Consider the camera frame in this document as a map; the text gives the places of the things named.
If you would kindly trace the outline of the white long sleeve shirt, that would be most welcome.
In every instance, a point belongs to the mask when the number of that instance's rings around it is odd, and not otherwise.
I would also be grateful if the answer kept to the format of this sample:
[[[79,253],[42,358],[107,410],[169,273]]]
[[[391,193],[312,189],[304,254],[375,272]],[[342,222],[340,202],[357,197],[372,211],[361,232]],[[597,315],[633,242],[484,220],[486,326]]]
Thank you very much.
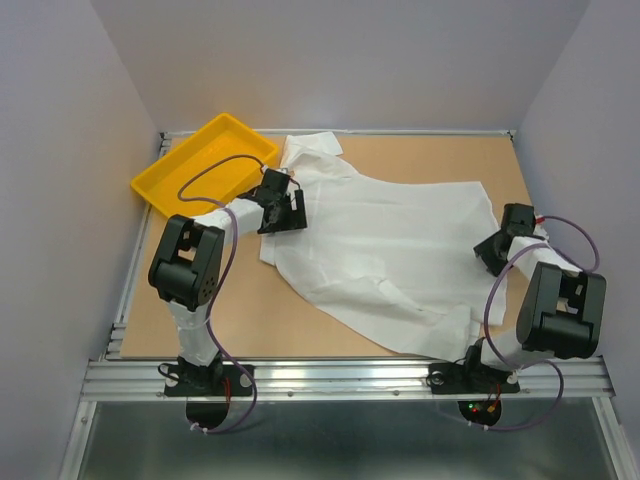
[[[302,187],[307,227],[264,237],[261,260],[388,350],[461,358],[495,288],[473,251],[498,227],[483,186],[367,177],[329,132],[288,137],[281,164]]]

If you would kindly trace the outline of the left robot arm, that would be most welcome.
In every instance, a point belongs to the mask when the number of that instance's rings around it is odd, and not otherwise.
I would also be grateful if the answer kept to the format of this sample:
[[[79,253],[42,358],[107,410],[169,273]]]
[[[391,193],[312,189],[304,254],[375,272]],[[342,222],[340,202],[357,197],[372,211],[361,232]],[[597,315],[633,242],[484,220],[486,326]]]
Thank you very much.
[[[179,338],[177,363],[160,368],[169,386],[191,386],[210,394],[222,384],[221,353],[209,333],[209,317],[230,271],[222,264],[225,246],[231,246],[232,261],[242,235],[306,227],[301,188],[279,192],[259,186],[202,217],[169,218],[148,274],[149,284],[173,316]]]

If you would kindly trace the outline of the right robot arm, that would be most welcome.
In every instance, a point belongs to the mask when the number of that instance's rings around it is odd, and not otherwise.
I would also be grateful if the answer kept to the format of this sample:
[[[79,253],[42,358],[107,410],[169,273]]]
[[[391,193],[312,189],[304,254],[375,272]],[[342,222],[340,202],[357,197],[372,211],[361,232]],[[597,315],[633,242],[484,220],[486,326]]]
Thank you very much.
[[[555,359],[587,359],[599,344],[607,281],[570,262],[541,237],[515,236],[494,266],[483,311],[483,337],[460,366],[463,384],[482,390],[500,376]],[[489,317],[502,282],[518,270],[528,280],[515,326],[495,337]]]

